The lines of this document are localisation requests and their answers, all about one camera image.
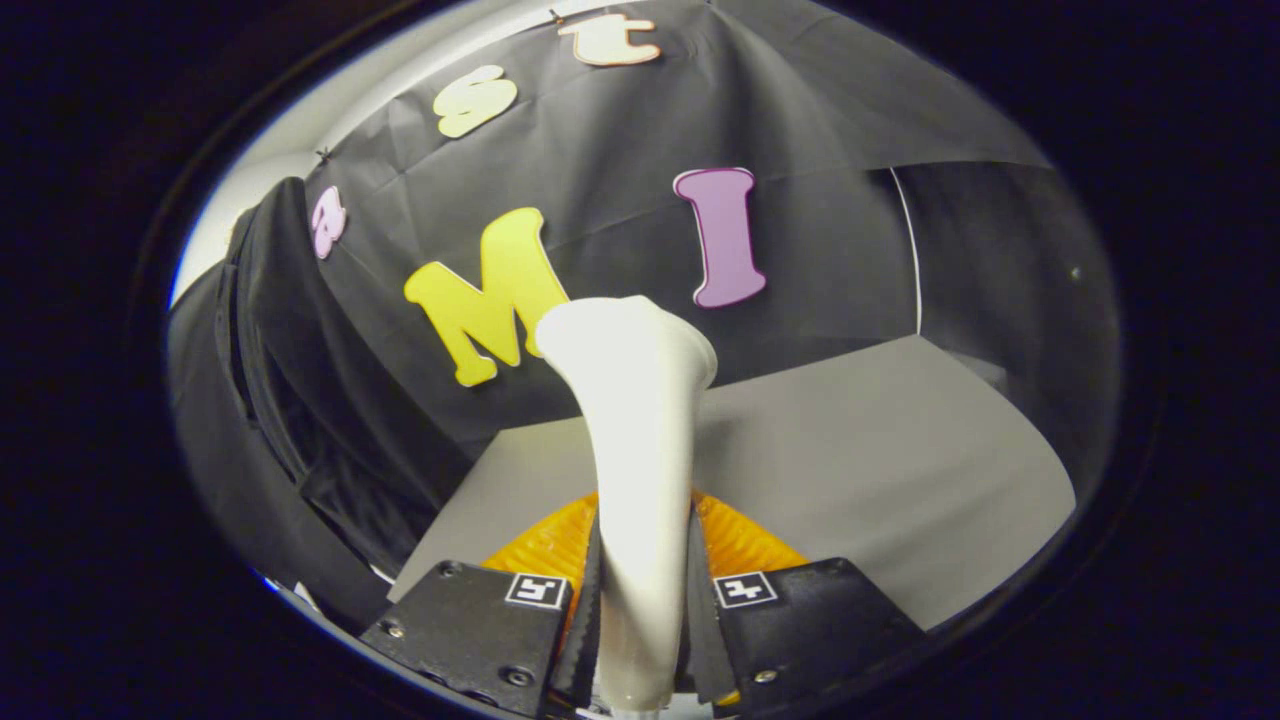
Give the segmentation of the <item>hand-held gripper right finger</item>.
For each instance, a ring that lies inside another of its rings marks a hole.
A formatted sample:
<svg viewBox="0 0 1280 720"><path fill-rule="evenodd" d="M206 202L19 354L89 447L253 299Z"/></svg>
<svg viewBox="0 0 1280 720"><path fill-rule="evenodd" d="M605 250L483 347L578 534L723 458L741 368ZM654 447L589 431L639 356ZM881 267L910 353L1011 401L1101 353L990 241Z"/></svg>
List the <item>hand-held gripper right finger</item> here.
<svg viewBox="0 0 1280 720"><path fill-rule="evenodd" d="M687 569L687 674L717 714L786 714L874 685L925 643L850 560L810 561L701 492Z"/></svg>

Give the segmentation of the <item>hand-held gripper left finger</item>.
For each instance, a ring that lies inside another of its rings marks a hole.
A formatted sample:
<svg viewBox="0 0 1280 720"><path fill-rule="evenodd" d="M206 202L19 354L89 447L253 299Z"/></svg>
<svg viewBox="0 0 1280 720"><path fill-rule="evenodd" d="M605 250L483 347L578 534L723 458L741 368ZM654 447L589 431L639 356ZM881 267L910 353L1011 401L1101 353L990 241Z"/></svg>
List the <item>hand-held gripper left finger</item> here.
<svg viewBox="0 0 1280 720"><path fill-rule="evenodd" d="M479 565L444 560L361 637L390 661L529 719L593 703L600 639L598 497L554 511Z"/></svg>

